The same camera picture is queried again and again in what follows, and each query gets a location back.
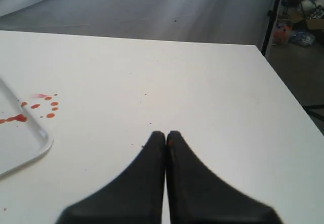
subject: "plastic tray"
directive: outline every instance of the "plastic tray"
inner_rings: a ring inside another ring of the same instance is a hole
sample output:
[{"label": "plastic tray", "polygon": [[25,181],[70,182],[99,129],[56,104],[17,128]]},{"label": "plastic tray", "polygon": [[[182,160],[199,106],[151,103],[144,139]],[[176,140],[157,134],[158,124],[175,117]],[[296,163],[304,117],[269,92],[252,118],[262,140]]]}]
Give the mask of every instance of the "plastic tray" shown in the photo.
[{"label": "plastic tray", "polygon": [[[0,176],[42,156],[53,144],[53,137],[21,103],[0,77]],[[12,118],[17,115],[22,115],[18,121]]]}]

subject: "white table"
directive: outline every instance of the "white table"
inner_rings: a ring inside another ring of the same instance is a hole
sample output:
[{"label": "white table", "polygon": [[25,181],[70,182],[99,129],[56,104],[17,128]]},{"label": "white table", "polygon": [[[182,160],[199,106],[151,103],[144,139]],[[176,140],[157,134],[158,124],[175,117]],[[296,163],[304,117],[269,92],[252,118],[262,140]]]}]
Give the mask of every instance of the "white table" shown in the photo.
[{"label": "white table", "polygon": [[[1,31],[0,55],[26,101],[59,94],[56,116],[42,118],[53,148],[0,180],[0,223],[54,223],[121,173],[153,130],[181,131],[285,224],[322,223],[324,137],[256,47]],[[165,203],[163,223],[168,214]]]}]

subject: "red liquid drop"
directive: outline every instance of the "red liquid drop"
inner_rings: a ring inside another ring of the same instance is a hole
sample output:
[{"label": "red liquid drop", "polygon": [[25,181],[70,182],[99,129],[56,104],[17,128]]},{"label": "red liquid drop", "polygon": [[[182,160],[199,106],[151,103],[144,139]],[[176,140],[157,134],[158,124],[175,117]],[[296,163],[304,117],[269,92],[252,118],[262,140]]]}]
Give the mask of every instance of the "red liquid drop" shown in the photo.
[{"label": "red liquid drop", "polygon": [[47,114],[46,115],[46,118],[49,118],[50,119],[50,118],[53,118],[54,116],[55,116],[55,114]]},{"label": "red liquid drop", "polygon": [[40,106],[40,104],[35,104],[35,105],[31,106],[30,108],[35,109],[35,108],[38,108],[39,106]]},{"label": "red liquid drop", "polygon": [[10,117],[10,118],[7,118],[7,122],[11,122],[11,121],[14,121],[14,120],[17,120],[17,121],[20,121],[20,122],[26,122],[27,121],[27,117],[23,114],[19,114],[15,117]]}]

